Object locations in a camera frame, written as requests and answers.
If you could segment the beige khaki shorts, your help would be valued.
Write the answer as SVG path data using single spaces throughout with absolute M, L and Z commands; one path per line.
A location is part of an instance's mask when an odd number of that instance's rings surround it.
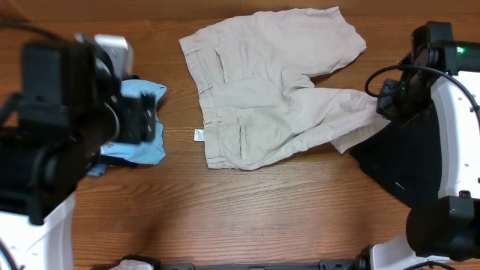
M 314 85 L 366 49 L 338 7 L 235 16 L 179 44 L 211 169 L 255 170 L 325 143 L 345 152 L 387 125 L 363 91 Z

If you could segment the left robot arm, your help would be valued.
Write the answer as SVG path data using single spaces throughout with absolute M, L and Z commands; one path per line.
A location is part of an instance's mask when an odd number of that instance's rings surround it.
M 1 108 L 1 267 L 71 269 L 71 222 L 79 182 L 106 143 L 155 138 L 152 94 L 126 97 L 133 50 L 99 34 L 39 40 L 22 49 L 22 91 Z

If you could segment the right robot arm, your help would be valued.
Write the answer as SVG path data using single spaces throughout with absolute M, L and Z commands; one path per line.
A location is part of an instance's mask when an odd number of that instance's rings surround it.
M 479 258 L 479 44 L 458 41 L 448 22 L 412 33 L 411 52 L 375 94 L 376 111 L 406 123 L 434 105 L 442 175 L 438 198 L 412 208 L 406 231 L 367 249 L 357 269 L 422 269 Z

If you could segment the folded light blue t-shirt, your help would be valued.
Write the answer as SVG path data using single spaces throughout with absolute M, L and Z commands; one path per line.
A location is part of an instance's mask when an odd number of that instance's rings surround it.
M 156 107 L 159 107 L 161 98 L 164 96 L 167 87 L 156 82 L 149 82 L 142 79 L 128 79 L 121 83 L 121 93 L 126 97 L 139 97 L 141 94 L 154 95 Z M 120 142 L 108 142 L 101 146 L 100 154 L 117 158 L 124 158 L 127 161 L 137 163 L 140 166 L 158 165 L 166 156 L 163 144 L 164 126 L 160 123 L 155 113 L 155 138 L 151 142 L 140 144 L 127 144 Z M 109 165 L 95 164 L 87 176 L 100 177 L 107 172 Z

